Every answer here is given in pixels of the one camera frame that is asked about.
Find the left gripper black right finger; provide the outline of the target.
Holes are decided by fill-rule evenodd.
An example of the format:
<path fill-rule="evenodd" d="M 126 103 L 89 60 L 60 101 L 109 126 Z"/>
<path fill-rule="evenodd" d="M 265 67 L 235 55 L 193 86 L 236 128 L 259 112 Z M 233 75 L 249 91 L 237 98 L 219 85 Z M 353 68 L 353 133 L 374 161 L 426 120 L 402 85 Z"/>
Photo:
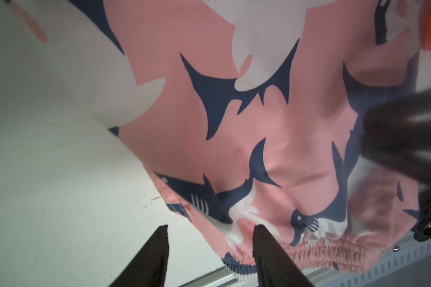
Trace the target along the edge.
<path fill-rule="evenodd" d="M 263 225 L 254 228 L 253 256 L 260 287 L 313 287 Z"/>

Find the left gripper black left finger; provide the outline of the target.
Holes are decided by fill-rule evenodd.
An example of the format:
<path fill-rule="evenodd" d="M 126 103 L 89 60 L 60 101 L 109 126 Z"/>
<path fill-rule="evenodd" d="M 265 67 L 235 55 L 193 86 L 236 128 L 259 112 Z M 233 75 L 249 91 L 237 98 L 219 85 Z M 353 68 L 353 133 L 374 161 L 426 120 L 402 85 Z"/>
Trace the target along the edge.
<path fill-rule="evenodd" d="M 168 226 L 160 226 L 110 287 L 164 286 L 169 252 Z"/>

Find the pink shark print shorts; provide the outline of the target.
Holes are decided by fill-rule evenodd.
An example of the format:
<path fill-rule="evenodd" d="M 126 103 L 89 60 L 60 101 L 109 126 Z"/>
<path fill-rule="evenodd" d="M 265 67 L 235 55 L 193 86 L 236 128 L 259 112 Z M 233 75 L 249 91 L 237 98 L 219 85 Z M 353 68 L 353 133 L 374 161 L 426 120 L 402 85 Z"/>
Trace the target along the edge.
<path fill-rule="evenodd" d="M 68 90 L 240 279 L 265 226 L 301 269 L 362 273 L 419 185 L 360 154 L 415 91 L 423 1 L 7 1 Z"/>

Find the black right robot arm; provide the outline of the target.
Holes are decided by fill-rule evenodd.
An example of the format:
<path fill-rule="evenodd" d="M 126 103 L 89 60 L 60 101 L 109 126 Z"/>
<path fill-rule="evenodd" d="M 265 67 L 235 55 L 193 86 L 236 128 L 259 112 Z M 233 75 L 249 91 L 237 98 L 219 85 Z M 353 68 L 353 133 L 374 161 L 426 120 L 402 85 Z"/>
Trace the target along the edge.
<path fill-rule="evenodd" d="M 431 239 L 431 89 L 370 108 L 363 118 L 362 155 L 422 186 L 413 238 Z"/>

